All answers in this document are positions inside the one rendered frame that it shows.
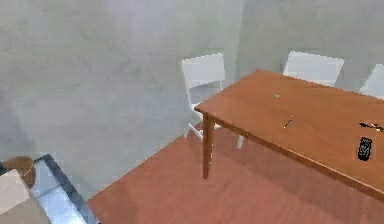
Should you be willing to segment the brown wooden table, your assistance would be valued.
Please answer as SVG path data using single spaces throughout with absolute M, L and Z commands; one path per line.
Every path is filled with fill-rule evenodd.
M 384 202 L 384 132 L 359 125 L 384 127 L 384 100 L 258 69 L 195 110 L 203 114 L 204 178 L 218 124 Z M 357 157 L 362 137 L 372 140 L 368 161 Z

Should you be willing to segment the black remote control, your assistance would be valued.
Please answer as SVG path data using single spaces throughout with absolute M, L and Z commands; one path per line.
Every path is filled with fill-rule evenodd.
M 357 157 L 359 160 L 368 161 L 371 154 L 372 140 L 367 137 L 362 137 L 360 140 Z

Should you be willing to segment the pale beige box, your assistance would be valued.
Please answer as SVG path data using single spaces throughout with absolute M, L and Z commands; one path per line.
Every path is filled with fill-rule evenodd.
M 15 169 L 0 176 L 0 224 L 51 224 Z

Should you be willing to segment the black and yellow pen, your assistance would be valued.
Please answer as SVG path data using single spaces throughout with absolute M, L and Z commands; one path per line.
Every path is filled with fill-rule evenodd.
M 364 122 L 359 122 L 359 125 L 361 127 L 373 128 L 377 132 L 384 132 L 384 127 L 381 127 L 379 124 L 367 124 L 367 123 L 364 123 Z

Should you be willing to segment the brown bowl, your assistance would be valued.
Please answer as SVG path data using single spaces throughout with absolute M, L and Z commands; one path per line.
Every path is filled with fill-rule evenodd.
M 32 158 L 29 156 L 16 156 L 0 162 L 1 171 L 7 172 L 13 169 L 20 174 L 29 188 L 32 188 L 35 185 L 36 169 Z

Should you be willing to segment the white chair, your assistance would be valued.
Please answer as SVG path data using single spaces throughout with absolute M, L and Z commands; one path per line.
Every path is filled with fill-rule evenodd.
M 344 59 L 291 51 L 283 70 L 290 76 L 333 87 L 345 63 Z
M 223 81 L 226 75 L 224 54 L 215 53 L 184 59 L 180 62 L 180 65 L 184 77 L 188 106 L 200 120 L 203 120 L 203 114 L 195 110 L 200 102 L 192 102 L 191 90 L 210 83 L 219 84 L 218 92 L 223 90 Z
M 384 64 L 376 64 L 359 89 L 363 95 L 384 99 Z

